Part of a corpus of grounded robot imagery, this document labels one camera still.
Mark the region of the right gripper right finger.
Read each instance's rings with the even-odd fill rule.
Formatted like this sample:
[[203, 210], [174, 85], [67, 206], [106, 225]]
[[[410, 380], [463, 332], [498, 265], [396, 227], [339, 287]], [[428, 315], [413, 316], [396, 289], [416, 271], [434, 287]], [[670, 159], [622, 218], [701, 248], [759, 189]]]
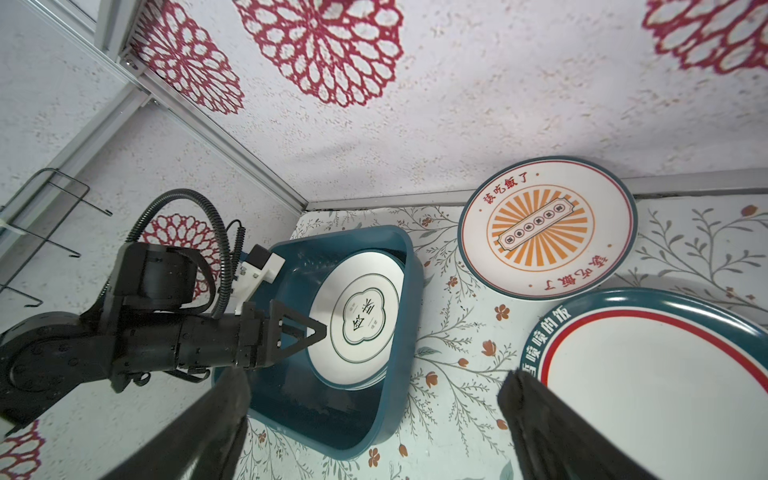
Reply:
[[654, 477], [527, 372], [509, 372], [497, 402], [525, 479]]

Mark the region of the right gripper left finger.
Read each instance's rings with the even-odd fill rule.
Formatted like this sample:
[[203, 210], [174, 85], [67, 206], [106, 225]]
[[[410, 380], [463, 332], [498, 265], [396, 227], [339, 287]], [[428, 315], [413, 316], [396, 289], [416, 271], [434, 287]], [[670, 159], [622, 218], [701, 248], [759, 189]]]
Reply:
[[241, 368], [227, 368], [205, 395], [107, 479], [232, 479], [248, 431], [251, 391]]

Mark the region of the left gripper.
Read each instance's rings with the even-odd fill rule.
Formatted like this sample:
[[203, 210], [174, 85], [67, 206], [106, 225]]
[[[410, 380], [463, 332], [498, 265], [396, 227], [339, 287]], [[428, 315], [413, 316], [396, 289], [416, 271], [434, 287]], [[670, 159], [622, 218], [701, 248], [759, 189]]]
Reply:
[[237, 366], [270, 367], [327, 336], [327, 326], [285, 303], [267, 311], [254, 302], [219, 319], [179, 313], [133, 314], [120, 327], [113, 382], [127, 384], [152, 372], [195, 372]]

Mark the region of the white plate cloud emblem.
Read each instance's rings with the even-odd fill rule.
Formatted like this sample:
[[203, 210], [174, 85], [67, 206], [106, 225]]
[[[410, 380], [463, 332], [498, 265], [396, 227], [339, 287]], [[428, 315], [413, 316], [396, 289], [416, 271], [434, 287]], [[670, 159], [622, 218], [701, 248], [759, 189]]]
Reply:
[[403, 282], [403, 263], [381, 250], [349, 255], [331, 270], [309, 313], [326, 326], [326, 337], [308, 349], [322, 383], [355, 391], [384, 378]]

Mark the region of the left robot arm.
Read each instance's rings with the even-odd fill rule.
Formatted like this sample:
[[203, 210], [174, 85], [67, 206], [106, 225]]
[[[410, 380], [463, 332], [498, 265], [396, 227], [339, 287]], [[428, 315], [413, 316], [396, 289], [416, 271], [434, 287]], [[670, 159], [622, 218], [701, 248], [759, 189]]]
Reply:
[[212, 369], [275, 365], [324, 339], [324, 324], [273, 300], [220, 316], [190, 307], [198, 273], [212, 272], [194, 249], [140, 242], [119, 251], [104, 297], [76, 315], [30, 317], [1, 336], [1, 418], [19, 430], [77, 386], [108, 380], [122, 392], [152, 373], [201, 383]]

